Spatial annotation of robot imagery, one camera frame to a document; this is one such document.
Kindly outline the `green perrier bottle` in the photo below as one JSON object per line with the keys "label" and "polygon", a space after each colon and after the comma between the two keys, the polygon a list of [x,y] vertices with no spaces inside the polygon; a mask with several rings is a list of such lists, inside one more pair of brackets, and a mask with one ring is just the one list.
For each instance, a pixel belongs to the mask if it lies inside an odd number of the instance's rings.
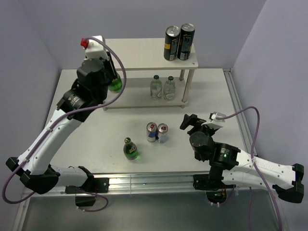
{"label": "green perrier bottle", "polygon": [[111,82],[111,84],[108,86],[108,90],[112,93],[119,93],[121,89],[122,89],[122,79],[118,74],[118,79],[116,79],[114,82]]}
{"label": "green perrier bottle", "polygon": [[138,148],[137,145],[131,140],[131,138],[126,137],[124,139],[124,147],[123,147],[123,152],[125,157],[128,160],[134,160],[138,157]]}

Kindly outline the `clear Chang bottle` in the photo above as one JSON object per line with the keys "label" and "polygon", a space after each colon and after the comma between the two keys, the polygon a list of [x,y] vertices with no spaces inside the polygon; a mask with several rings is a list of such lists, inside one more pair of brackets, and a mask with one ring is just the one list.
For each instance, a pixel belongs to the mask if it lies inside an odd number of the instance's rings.
{"label": "clear Chang bottle", "polygon": [[163,86],[163,97],[167,101],[172,101],[175,97],[175,81],[173,76],[169,76]]}
{"label": "clear Chang bottle", "polygon": [[162,93],[162,82],[159,79],[159,75],[154,75],[154,78],[150,83],[150,96],[153,100],[160,100],[161,93]]}

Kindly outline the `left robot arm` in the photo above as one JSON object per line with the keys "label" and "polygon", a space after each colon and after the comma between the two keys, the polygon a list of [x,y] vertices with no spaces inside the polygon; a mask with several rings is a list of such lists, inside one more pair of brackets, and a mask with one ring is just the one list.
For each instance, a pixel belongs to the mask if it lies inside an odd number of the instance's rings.
{"label": "left robot arm", "polygon": [[45,194],[55,186],[75,186],[89,192],[94,176],[85,167],[62,168],[50,164],[52,158],[89,115],[102,104],[112,81],[118,77],[112,57],[86,59],[77,69],[77,78],[60,101],[46,128],[29,149],[19,157],[10,157],[6,166],[32,191]]}

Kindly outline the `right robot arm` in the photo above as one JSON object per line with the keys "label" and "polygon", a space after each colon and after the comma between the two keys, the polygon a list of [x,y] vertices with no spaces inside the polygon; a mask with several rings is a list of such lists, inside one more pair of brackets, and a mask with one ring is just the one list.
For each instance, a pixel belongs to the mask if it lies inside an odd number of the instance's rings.
{"label": "right robot arm", "polygon": [[284,201],[299,204],[304,197],[304,166],[283,165],[257,156],[221,142],[215,142],[213,135],[223,127],[223,115],[214,112],[209,121],[197,115],[185,114],[181,130],[188,126],[189,142],[198,161],[207,161],[210,171],[193,176],[193,187],[202,191],[218,191],[232,186],[256,187],[274,190]]}

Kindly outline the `white two-tier shelf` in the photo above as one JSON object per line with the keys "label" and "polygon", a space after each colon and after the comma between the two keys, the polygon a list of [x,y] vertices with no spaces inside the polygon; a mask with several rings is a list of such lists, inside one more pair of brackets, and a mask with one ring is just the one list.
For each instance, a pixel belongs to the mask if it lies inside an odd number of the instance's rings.
{"label": "white two-tier shelf", "polygon": [[[127,74],[123,94],[107,109],[186,107],[192,78],[198,68],[197,55],[192,48],[188,60],[167,61],[163,57],[164,41],[164,38],[106,40],[106,45],[118,55]],[[150,83],[154,75],[159,75],[163,83],[169,76],[174,77],[176,91],[173,100],[151,99]]]}

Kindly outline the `silver can right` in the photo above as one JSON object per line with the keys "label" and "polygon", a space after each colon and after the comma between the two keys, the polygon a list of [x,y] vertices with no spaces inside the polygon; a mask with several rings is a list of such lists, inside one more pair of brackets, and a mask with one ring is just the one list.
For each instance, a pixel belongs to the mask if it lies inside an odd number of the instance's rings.
{"label": "silver can right", "polygon": [[165,143],[167,141],[168,126],[165,123],[161,123],[157,127],[157,140],[159,143]]}

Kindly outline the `blue silver can left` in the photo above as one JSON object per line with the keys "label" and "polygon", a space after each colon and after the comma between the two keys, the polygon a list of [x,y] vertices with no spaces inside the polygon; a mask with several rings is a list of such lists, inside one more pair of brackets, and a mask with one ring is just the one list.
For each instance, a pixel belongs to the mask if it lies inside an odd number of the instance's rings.
{"label": "blue silver can left", "polygon": [[146,130],[147,130],[147,140],[149,142],[156,141],[156,137],[157,137],[157,124],[154,123],[154,122],[148,123],[147,126],[146,126]]}

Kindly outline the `green Perrier bottle front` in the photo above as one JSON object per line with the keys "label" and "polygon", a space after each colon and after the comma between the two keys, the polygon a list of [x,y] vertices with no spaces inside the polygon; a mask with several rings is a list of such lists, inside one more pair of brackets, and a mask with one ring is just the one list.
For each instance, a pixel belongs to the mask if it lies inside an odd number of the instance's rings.
{"label": "green Perrier bottle front", "polygon": [[138,157],[138,148],[137,145],[131,140],[131,138],[126,137],[124,139],[124,147],[123,147],[123,152],[125,157],[128,160],[134,160]]}

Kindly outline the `black tall can left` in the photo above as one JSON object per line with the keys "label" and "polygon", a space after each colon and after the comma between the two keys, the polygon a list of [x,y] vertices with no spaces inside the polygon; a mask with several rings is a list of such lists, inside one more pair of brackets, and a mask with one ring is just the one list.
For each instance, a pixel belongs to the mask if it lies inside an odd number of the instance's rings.
{"label": "black tall can left", "polygon": [[180,38],[180,28],[178,26],[169,26],[165,32],[164,58],[173,61],[177,55],[177,49]]}

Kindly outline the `black tall can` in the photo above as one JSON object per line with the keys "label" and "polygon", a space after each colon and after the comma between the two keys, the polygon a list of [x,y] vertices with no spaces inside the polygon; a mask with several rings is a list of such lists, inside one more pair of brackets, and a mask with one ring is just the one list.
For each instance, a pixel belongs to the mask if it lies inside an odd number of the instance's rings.
{"label": "black tall can", "polygon": [[165,32],[164,58],[173,61],[177,55],[177,49],[180,38],[180,28],[178,26],[169,26]]}
{"label": "black tall can", "polygon": [[195,26],[191,23],[185,23],[180,29],[180,39],[177,51],[177,58],[185,61],[189,59],[193,38],[195,34]]}

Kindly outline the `black tall can right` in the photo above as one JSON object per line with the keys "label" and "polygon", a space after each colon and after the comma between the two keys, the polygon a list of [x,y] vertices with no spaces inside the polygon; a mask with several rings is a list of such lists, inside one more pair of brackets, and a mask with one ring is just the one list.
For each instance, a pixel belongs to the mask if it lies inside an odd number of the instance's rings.
{"label": "black tall can right", "polygon": [[195,26],[191,23],[185,23],[180,29],[180,39],[177,51],[177,58],[185,61],[189,59],[193,38],[195,34]]}

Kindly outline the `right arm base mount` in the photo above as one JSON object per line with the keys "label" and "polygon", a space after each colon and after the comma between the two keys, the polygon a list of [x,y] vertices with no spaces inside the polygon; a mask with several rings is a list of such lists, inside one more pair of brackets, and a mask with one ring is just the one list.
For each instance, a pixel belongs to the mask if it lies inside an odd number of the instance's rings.
{"label": "right arm base mount", "polygon": [[220,208],[226,204],[235,191],[235,184],[226,184],[221,174],[194,174],[193,187],[205,191],[208,203]]}

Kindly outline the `aluminium rail frame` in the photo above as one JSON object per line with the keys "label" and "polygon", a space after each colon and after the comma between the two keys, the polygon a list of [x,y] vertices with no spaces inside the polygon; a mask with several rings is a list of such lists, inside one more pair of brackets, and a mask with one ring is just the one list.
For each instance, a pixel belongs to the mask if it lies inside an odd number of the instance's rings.
{"label": "aluminium rail frame", "polygon": [[[245,186],[235,188],[220,208],[193,187],[194,174],[206,174],[207,162],[197,161],[189,137],[180,130],[184,114],[208,119],[210,112],[233,113],[230,81],[222,69],[194,73],[186,108],[98,109],[62,145],[52,164],[85,166],[95,178],[109,178],[109,199],[101,212],[75,208],[74,194],[56,187],[34,195],[18,209],[15,231],[276,231],[276,212],[269,194],[254,187],[253,201]],[[147,140],[146,126],[168,126],[167,141]],[[126,137],[137,145],[138,157],[123,152]]]}

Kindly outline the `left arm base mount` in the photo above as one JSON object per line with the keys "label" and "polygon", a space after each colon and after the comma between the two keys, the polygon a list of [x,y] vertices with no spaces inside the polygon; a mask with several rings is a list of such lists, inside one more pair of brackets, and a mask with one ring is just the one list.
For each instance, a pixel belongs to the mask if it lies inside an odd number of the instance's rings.
{"label": "left arm base mount", "polygon": [[87,209],[94,206],[101,196],[98,194],[107,193],[109,190],[109,178],[94,178],[89,186],[66,186],[65,194],[75,195],[75,205]]}

